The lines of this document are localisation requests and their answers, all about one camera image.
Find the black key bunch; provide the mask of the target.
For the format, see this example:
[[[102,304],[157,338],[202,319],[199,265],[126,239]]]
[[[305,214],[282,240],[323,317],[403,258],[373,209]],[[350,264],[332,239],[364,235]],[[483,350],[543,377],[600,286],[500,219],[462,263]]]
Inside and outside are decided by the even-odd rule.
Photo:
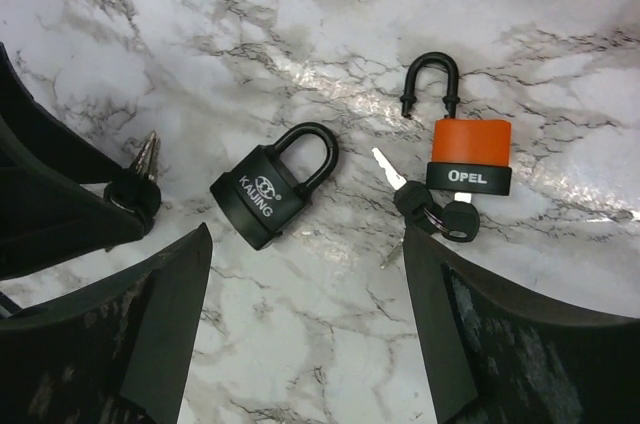
[[[407,180],[378,147],[372,154],[394,191],[393,203],[406,226],[416,225],[428,235],[439,233],[456,243],[472,242],[479,233],[480,216],[469,193],[455,193],[451,202],[439,205],[427,186]]]
[[[161,190],[157,184],[160,145],[156,131],[151,131],[130,166],[123,169],[103,193],[106,201],[136,217],[144,234],[153,228],[161,205]]]

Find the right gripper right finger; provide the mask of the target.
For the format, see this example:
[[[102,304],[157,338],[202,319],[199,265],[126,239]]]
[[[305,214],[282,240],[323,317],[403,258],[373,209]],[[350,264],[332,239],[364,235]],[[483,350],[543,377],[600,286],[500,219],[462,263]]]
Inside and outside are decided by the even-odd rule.
[[[562,302],[416,226],[404,265],[440,423],[635,423],[639,322]]]

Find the orange black padlock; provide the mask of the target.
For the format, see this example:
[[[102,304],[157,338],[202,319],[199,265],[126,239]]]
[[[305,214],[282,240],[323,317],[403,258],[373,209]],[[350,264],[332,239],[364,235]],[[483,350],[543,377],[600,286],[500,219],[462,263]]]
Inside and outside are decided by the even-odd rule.
[[[434,126],[431,160],[427,164],[426,186],[454,193],[507,196],[510,194],[511,123],[502,119],[474,120],[456,116],[460,74],[449,55],[431,51],[409,66],[400,96],[401,115],[409,118],[417,102],[419,72],[436,66],[447,74],[442,98],[445,116]]]

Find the all black padlock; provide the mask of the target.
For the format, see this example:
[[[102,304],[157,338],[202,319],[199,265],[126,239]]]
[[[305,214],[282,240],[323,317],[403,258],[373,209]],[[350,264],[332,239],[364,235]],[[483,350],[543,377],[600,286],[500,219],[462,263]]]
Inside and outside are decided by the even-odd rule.
[[[281,154],[305,135],[325,146],[321,166],[305,181],[298,181],[281,161]],[[226,218],[255,250],[268,246],[311,204],[312,193],[338,164],[339,145],[334,133],[316,122],[300,123],[276,142],[254,148],[232,170],[223,173],[210,192]]]

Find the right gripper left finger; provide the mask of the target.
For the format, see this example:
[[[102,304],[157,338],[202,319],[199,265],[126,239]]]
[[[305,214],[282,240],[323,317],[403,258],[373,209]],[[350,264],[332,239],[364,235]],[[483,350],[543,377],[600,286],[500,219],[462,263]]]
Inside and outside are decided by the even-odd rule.
[[[2,422],[177,422],[211,257],[200,225],[56,299],[2,296]]]

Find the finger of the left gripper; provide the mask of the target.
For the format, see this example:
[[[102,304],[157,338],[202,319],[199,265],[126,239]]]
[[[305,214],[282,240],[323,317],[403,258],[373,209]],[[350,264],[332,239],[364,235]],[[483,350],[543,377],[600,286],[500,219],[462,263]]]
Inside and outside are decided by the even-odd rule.
[[[1,55],[2,278],[147,235],[136,217],[103,198],[129,166],[55,119],[34,100],[8,55]]]

